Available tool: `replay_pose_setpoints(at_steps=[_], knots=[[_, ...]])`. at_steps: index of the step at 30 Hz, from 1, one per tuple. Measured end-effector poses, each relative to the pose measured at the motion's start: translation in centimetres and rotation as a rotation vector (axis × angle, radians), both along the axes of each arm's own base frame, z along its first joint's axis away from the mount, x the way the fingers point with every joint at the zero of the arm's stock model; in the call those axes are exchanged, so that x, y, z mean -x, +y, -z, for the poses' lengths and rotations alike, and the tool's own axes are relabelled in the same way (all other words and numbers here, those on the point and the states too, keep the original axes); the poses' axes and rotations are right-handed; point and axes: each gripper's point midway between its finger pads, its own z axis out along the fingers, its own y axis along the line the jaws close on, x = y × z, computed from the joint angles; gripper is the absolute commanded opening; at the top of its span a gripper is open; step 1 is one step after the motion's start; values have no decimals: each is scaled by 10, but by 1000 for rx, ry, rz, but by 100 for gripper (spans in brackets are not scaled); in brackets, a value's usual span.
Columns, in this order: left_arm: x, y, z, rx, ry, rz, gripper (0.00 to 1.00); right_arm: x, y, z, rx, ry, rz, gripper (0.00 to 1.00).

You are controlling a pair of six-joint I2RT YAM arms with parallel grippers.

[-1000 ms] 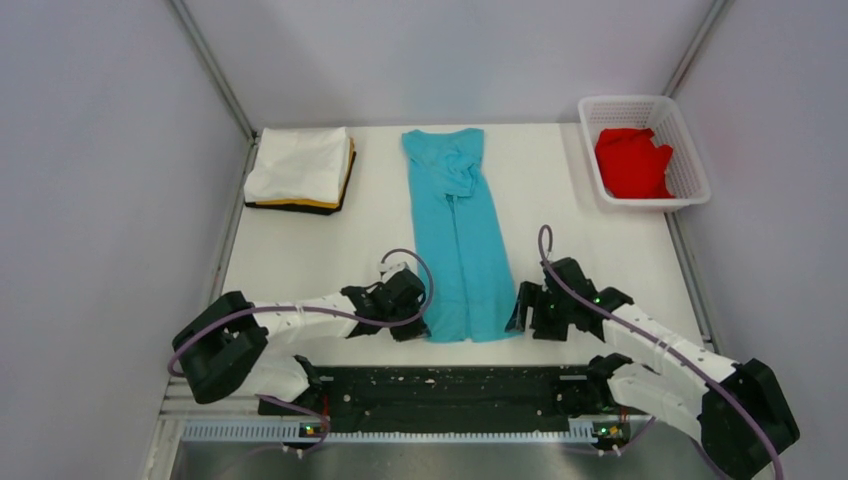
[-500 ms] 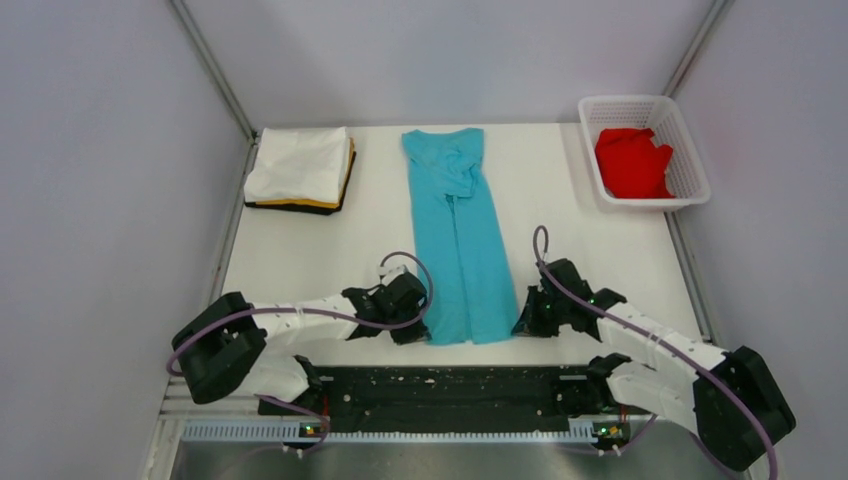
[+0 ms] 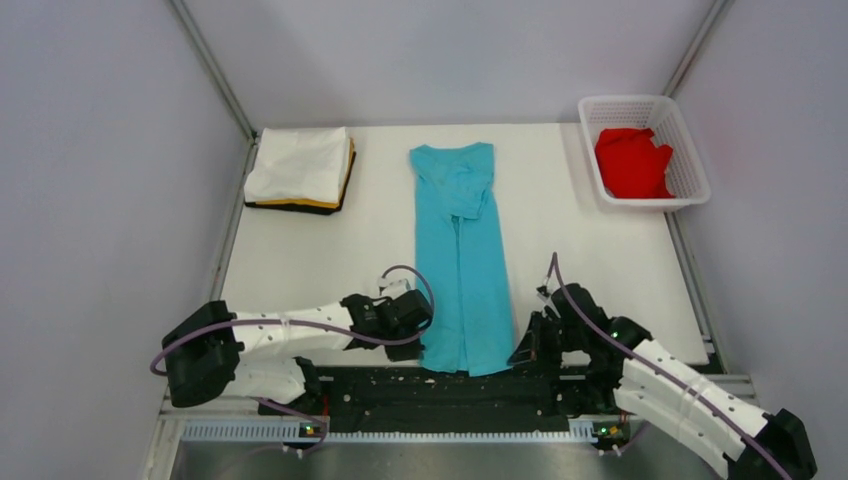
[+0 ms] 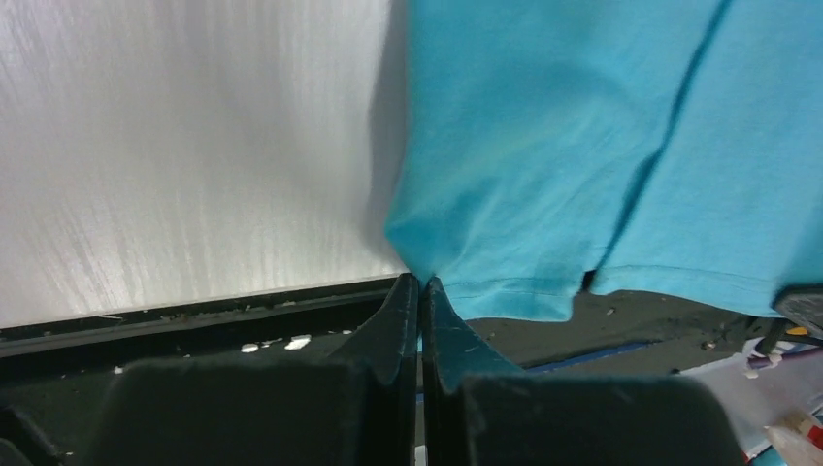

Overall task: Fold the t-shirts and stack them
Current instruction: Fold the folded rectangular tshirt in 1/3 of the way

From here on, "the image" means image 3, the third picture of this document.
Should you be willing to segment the teal t shirt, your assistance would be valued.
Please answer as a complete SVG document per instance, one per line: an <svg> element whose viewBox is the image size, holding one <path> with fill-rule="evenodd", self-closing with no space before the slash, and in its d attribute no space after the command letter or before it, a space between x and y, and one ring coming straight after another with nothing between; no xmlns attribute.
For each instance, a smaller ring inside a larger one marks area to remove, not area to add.
<svg viewBox="0 0 848 480"><path fill-rule="evenodd" d="M435 298L422 337L422 367L487 376L508 369L515 349L510 287L493 185L490 143L421 145L415 175L415 266Z"/></svg>

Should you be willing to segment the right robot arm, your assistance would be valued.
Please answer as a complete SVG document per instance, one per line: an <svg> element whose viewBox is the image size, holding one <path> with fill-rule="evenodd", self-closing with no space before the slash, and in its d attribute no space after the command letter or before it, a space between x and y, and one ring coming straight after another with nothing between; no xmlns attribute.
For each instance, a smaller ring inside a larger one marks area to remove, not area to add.
<svg viewBox="0 0 848 480"><path fill-rule="evenodd" d="M818 465L806 428L769 413L677 359L625 316L609 317L578 283L538 287L543 302L509 359L547 375L566 353L589 357L568 414L635 415L688 448L721 479L811 479Z"/></svg>

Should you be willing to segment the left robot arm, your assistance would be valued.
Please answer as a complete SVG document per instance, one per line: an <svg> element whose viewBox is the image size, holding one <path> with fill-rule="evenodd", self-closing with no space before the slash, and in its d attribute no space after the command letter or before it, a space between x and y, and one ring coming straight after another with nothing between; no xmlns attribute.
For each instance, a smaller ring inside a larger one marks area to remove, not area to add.
<svg viewBox="0 0 848 480"><path fill-rule="evenodd" d="M239 396L303 414L321 397L309 354L381 347L391 361L415 360L433 317L431 302L417 289L377 298L351 294L284 313L234 312L215 300L163 337L151 370L166 378L175 408Z"/></svg>

